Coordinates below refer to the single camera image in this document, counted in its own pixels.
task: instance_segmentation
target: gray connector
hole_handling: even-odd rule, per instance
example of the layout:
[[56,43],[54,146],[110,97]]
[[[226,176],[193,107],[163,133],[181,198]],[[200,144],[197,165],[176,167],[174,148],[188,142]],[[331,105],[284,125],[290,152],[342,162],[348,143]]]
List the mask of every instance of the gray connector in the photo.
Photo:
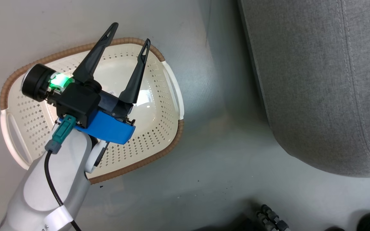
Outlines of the gray connector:
[[59,149],[61,149],[61,144],[53,140],[49,140],[45,145],[45,150],[51,150],[52,154],[57,154]]

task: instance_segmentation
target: black cable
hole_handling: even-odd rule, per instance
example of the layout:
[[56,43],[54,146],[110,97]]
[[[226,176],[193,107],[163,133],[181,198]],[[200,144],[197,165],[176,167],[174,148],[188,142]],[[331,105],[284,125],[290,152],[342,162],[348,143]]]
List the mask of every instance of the black cable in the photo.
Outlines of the black cable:
[[[60,197],[59,197],[59,195],[58,195],[58,193],[57,193],[57,191],[56,191],[56,189],[54,187],[54,184],[52,183],[51,175],[49,174],[49,158],[51,157],[51,154],[52,154],[52,151],[49,150],[47,152],[47,156],[45,156],[45,163],[44,163],[45,177],[47,178],[47,182],[48,182],[49,188],[51,189],[52,194],[54,195],[56,201],[58,202],[58,205],[59,206],[63,206],[64,203],[60,199]],[[75,220],[71,221],[71,225],[72,225],[72,227],[74,227],[74,229],[76,231],[81,231],[81,229],[76,224]]]

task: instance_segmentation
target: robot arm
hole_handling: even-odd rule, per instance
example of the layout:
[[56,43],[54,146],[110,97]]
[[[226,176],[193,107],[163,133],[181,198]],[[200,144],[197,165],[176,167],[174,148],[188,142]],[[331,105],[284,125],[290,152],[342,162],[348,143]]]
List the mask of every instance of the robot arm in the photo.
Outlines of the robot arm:
[[138,64],[119,98],[102,91],[93,74],[115,35],[113,23],[72,77],[37,64],[25,74],[22,93],[56,107],[58,120],[43,156],[19,184],[0,231],[58,231],[73,226],[90,183],[85,173],[99,164],[109,142],[125,144],[135,130],[128,114],[137,102],[150,49],[147,39]]

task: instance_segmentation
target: green cable connector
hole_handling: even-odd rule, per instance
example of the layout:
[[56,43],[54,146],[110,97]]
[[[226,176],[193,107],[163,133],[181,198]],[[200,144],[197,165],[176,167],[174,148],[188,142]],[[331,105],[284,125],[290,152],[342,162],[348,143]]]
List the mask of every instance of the green cable connector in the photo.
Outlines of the green cable connector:
[[52,139],[45,145],[45,150],[51,150],[53,154],[57,154],[65,138],[71,133],[75,125],[76,118],[71,115],[66,115],[52,135]]

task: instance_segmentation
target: brown rim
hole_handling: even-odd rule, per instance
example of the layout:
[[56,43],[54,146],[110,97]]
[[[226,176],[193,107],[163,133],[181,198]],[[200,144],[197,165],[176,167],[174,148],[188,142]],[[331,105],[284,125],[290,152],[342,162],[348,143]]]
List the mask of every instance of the brown rim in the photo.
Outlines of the brown rim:
[[[120,44],[138,44],[138,45],[142,46],[144,43],[145,43],[145,41],[143,41],[142,39],[139,39],[139,38],[118,38],[118,39],[116,38],[116,39],[112,40],[110,45],[114,46],[114,45],[120,45]],[[16,70],[5,81],[5,83],[3,85],[3,88],[1,90],[1,95],[0,95],[0,108],[1,108],[1,110],[5,110],[5,109],[8,108],[8,94],[9,94],[9,90],[11,89],[12,84],[15,82],[16,79],[19,78],[19,76],[23,75],[33,65],[35,65],[37,63],[47,64],[47,63],[50,63],[52,61],[61,59],[63,57],[67,57],[67,56],[70,56],[70,55],[78,54],[80,52],[88,51],[88,50],[91,50],[94,47],[94,45],[95,45],[95,43],[91,43],[91,44],[82,45],[82,46],[79,46],[79,47],[74,47],[74,48],[71,48],[71,49],[68,49],[68,50],[65,50],[65,51],[61,51],[61,52],[58,52],[56,54],[44,57],[42,59],[38,59],[37,61],[32,62],[32,63],[30,63],[26,66],[23,66],[20,69]],[[161,52],[156,47],[151,45],[149,50],[153,54],[155,54],[155,56],[158,58],[158,60],[160,62],[165,61],[165,58],[163,57]],[[175,137],[173,138],[172,142],[166,148],[164,148],[162,151],[160,151],[160,152],[158,152],[158,153],[156,153],[156,154],[154,154],[154,155],[152,155],[148,158],[145,158],[141,161],[138,161],[135,164],[131,164],[127,167],[115,170],[113,172],[91,178],[91,179],[89,179],[90,183],[91,184],[96,184],[96,183],[100,183],[102,181],[106,181],[106,180],[112,179],[114,177],[126,174],[130,171],[133,171],[137,168],[140,168],[144,165],[149,164],[150,162],[152,162],[156,159],[159,159],[159,158],[165,156],[170,151],[172,151],[173,148],[178,144],[178,142],[179,142],[179,140],[181,139],[181,136],[182,136],[183,127],[184,127],[184,120],[179,120],[178,121],[178,130],[176,131]]]
[[[139,38],[116,38],[112,40],[111,46],[114,45],[120,45],[120,44],[137,44],[137,45],[144,45],[145,41]],[[30,69],[33,65],[37,63],[42,63],[42,64],[47,64],[52,61],[61,59],[63,57],[71,56],[74,54],[78,54],[84,51],[89,51],[94,47],[95,43],[87,44],[87,45],[82,45],[79,47],[74,47],[65,51],[61,51],[58,53],[55,53],[53,55],[43,57],[42,59],[38,59],[35,62],[32,62],[26,66],[21,67],[20,69],[16,70],[14,73],[12,73],[8,79],[5,81],[3,88],[1,90],[1,95],[0,95],[0,108],[1,110],[5,110],[8,108],[8,93],[9,90],[11,89],[12,84],[15,82],[16,79],[18,79],[21,75],[23,75],[28,69]],[[160,51],[151,45],[149,49],[155,56],[158,58],[160,62],[165,61],[165,58],[163,55],[160,53]]]
[[113,172],[91,178],[91,179],[89,179],[89,181],[91,182],[91,184],[100,183],[102,181],[106,181],[106,180],[118,177],[120,175],[129,173],[130,171],[133,171],[137,168],[145,166],[145,165],[149,164],[150,162],[155,161],[155,160],[165,156],[170,151],[172,151],[173,148],[178,144],[178,142],[179,142],[179,140],[181,139],[181,136],[182,136],[183,128],[184,128],[184,120],[178,120],[178,130],[176,131],[175,137],[173,138],[172,142],[165,149],[163,149],[162,151],[157,152],[156,154],[154,154],[154,155],[152,155],[148,158],[145,158],[141,161],[138,161],[135,164],[131,164],[129,166],[126,166],[124,168],[115,170]]

